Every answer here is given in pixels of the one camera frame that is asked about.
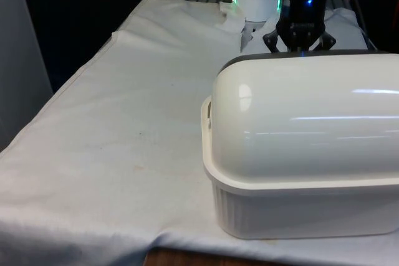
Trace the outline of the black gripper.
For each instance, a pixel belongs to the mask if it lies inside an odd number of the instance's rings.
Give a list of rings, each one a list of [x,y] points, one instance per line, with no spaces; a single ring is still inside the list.
[[[336,39],[325,30],[327,0],[282,0],[276,30],[262,39],[270,53],[328,51]]]

